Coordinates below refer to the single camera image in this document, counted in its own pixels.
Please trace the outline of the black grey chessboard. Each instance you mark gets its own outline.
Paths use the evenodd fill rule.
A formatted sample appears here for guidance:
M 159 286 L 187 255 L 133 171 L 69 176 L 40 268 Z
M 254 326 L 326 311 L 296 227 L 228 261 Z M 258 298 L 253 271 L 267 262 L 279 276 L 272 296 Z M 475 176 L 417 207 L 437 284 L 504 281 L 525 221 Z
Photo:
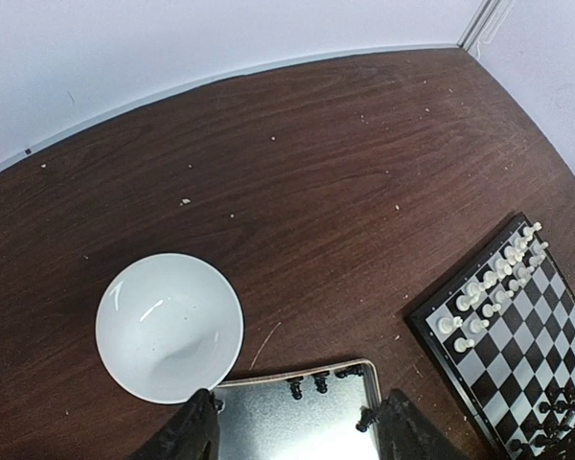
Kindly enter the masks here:
M 504 459 L 575 458 L 575 296 L 524 214 L 407 323 Z

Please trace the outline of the wooden rimmed black tray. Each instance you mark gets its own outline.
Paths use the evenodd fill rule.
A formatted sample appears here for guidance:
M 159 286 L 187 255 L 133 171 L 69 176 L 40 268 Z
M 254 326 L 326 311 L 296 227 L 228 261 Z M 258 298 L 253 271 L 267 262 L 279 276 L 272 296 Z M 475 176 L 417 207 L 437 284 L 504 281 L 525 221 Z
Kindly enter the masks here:
M 378 459 L 375 365 L 354 359 L 214 391 L 220 459 Z

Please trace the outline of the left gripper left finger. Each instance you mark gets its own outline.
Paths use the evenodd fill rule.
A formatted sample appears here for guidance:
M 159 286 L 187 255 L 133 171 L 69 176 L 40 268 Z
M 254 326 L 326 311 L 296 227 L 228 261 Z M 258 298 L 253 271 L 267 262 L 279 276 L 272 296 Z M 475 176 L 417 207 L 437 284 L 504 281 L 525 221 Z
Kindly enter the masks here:
M 219 458 L 219 439 L 214 395 L 199 389 L 126 459 L 214 460 Z

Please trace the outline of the right aluminium frame post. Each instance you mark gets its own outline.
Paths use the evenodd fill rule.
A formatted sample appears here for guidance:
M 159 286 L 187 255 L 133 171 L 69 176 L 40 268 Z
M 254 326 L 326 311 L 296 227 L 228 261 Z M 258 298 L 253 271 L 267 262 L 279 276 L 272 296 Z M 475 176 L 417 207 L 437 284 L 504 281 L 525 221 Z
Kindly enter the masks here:
M 463 51 L 478 57 L 480 46 L 489 44 L 515 5 L 515 0 L 482 1 L 465 31 L 458 39 L 457 46 Z

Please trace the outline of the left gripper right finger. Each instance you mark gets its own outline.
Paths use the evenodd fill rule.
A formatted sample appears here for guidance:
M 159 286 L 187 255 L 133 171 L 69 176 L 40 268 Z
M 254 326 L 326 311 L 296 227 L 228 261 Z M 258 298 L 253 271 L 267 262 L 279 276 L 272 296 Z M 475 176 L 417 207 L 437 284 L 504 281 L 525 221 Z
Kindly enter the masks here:
M 377 414 L 380 459 L 465 458 L 400 389 L 390 391 Z

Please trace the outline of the white ceramic bowl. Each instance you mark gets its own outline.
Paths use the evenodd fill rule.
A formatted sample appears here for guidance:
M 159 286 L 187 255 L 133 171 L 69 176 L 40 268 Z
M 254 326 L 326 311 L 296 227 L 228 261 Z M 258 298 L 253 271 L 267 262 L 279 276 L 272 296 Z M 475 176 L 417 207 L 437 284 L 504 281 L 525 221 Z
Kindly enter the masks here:
M 95 341 L 107 373 L 149 403 L 184 403 L 216 388 L 242 348 L 240 299 L 215 267 L 179 253 L 148 256 L 106 288 Z

